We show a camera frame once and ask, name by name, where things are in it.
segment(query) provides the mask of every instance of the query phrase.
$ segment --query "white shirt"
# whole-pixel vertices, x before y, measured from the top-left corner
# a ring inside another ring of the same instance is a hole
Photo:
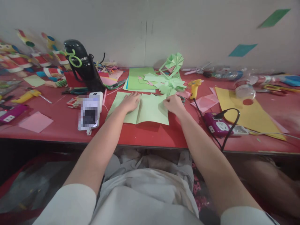
[[[62,187],[34,225],[202,224],[186,181],[168,172],[138,169],[103,183],[96,205],[94,191],[83,184]],[[274,225],[265,212],[233,207],[221,225]]]

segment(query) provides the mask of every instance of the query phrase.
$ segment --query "hand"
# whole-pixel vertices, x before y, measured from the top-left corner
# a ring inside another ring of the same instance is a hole
[[[186,112],[186,109],[181,101],[181,98],[177,95],[171,95],[167,97],[167,99],[163,101],[163,104],[170,112],[174,113],[176,116]]]
[[[126,113],[132,112],[137,108],[139,101],[140,101],[140,94],[134,92],[131,93],[130,95],[126,95],[118,107],[124,110]]]

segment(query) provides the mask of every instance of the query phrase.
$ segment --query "white wall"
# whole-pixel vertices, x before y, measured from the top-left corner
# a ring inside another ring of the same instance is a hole
[[[291,8],[274,27],[257,28],[276,9]],[[299,0],[2,0],[0,39],[29,49],[22,29],[46,52],[41,32],[58,46],[80,40],[95,61],[103,52],[121,66],[160,67],[180,52],[184,67],[254,66],[300,73]],[[258,44],[249,54],[228,57],[238,44]]]

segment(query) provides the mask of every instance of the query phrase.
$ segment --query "yellow paper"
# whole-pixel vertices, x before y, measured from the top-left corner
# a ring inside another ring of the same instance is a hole
[[[238,125],[260,133],[281,133],[270,119],[269,114],[263,110],[256,99],[254,99],[252,105],[246,106],[240,99],[236,98],[234,91],[216,87],[216,93],[222,110],[236,108],[241,112],[240,119],[237,123]],[[235,110],[229,110],[224,116],[228,121],[233,123],[237,118],[237,112]],[[286,140],[281,134],[268,134],[268,136],[284,141]]]

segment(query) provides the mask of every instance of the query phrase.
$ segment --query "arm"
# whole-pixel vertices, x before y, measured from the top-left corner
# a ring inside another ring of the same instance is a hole
[[[139,100],[137,92],[125,96],[82,152],[63,186],[84,184],[98,194],[104,171],[118,144],[124,118],[128,112],[135,110]]]
[[[202,174],[219,215],[234,206],[250,206],[261,210],[228,160],[186,111],[176,95],[164,101],[165,107],[180,120],[189,151]]]

